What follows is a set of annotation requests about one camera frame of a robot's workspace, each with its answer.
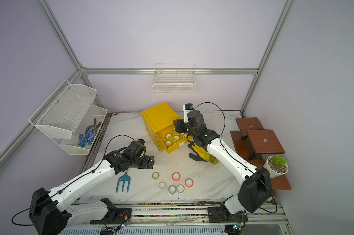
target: wire basket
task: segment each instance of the wire basket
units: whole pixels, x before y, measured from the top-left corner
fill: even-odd
[[[194,94],[194,64],[155,64],[152,88],[154,94]]]
[[[97,92],[94,88],[70,84],[67,80],[61,85],[66,88],[45,113],[39,119],[35,119],[41,106],[29,119],[30,123],[51,139],[73,136]]]
[[[103,109],[98,106],[91,105],[86,115],[82,118],[81,123],[76,128],[76,132],[73,134],[72,138],[63,139],[62,142],[59,144],[59,146],[63,148],[70,155],[88,155],[89,151],[92,148],[93,143],[95,143],[97,135],[99,134],[99,130],[104,122],[107,112],[108,112],[107,109]],[[87,127],[93,125],[95,119],[97,125],[101,122],[95,134],[95,138],[93,139],[92,143],[89,146],[88,145],[85,147],[79,146],[78,143],[79,143],[80,135],[85,134]]]

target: blue garden fork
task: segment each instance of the blue garden fork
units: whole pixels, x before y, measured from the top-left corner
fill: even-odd
[[[125,186],[125,182],[127,181],[127,192],[129,192],[129,186],[130,186],[130,176],[127,175],[128,170],[125,171],[125,174],[123,176],[121,176],[120,178],[118,178],[118,182],[117,182],[117,187],[116,187],[116,193],[118,192],[118,185],[119,183],[122,181],[122,191],[124,191],[124,186]]]

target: wooden shelf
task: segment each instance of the wooden shelf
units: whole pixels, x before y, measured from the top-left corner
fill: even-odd
[[[240,130],[231,130],[230,135],[232,136],[236,153],[246,161],[249,161],[249,157],[254,154],[254,150],[251,146],[249,138],[242,140],[242,132]],[[262,157],[260,156],[260,154],[257,154],[254,159],[262,160]]]
[[[248,136],[248,130],[264,130],[258,118],[236,118],[236,122],[242,131],[242,139]]]
[[[256,166],[258,169],[262,168],[264,166],[266,161],[251,161],[251,164]],[[287,177],[285,175],[278,176],[275,178],[271,178],[271,185],[273,190],[291,190],[291,186],[289,185],[289,182],[287,180]]]
[[[248,136],[255,153],[285,153],[273,130],[248,130]]]

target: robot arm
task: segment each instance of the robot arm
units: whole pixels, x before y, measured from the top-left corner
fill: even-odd
[[[229,148],[215,131],[207,129],[203,115],[193,110],[192,104],[184,105],[183,110],[184,119],[174,121],[175,130],[192,136],[194,143],[219,159],[241,185],[238,195],[228,198],[222,207],[230,214],[244,209],[254,212],[270,197],[269,172],[264,168],[256,169]]]
[[[65,227],[92,220],[111,223],[116,208],[108,199],[71,205],[79,196],[119,172],[129,168],[152,169],[153,156],[145,155],[144,141],[133,141],[127,148],[112,151],[93,167],[48,191],[40,188],[32,195],[29,218],[40,235],[54,235]]]

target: marble table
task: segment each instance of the marble table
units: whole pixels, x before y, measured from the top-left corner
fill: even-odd
[[[224,118],[221,111],[202,112],[207,128],[213,129],[218,134],[221,133]],[[224,111],[226,117],[226,127],[223,133],[223,140],[230,148],[234,149],[230,135],[230,130],[238,130],[236,118],[240,118],[239,111]],[[116,203],[151,203],[151,202],[185,202],[185,201],[223,201],[235,195],[240,190],[240,184],[236,178],[219,162],[213,165],[210,162],[197,162],[189,157],[192,150],[187,144],[181,146],[174,152],[168,154],[165,150],[159,151],[147,134],[141,113],[114,113],[109,122],[104,138],[99,148],[99,152],[94,164],[104,156],[105,148],[110,139],[116,135],[128,135],[132,138],[144,139],[146,145],[146,155],[153,155],[155,164],[153,169],[134,169],[130,168],[128,175],[131,177],[129,192],[121,191],[120,183],[118,193],[116,185],[118,178],[124,175],[123,172],[113,176],[80,197],[79,203],[96,202],[102,198],[109,198]],[[112,140],[106,153],[127,147],[132,140],[125,136],[120,136]],[[154,180],[152,173],[158,172],[160,177]],[[181,179],[178,182],[172,180],[172,174],[179,172]],[[184,185],[187,178],[194,181],[191,188],[185,187],[183,193],[170,195],[168,187],[170,185]],[[165,182],[166,188],[159,189],[159,183]]]

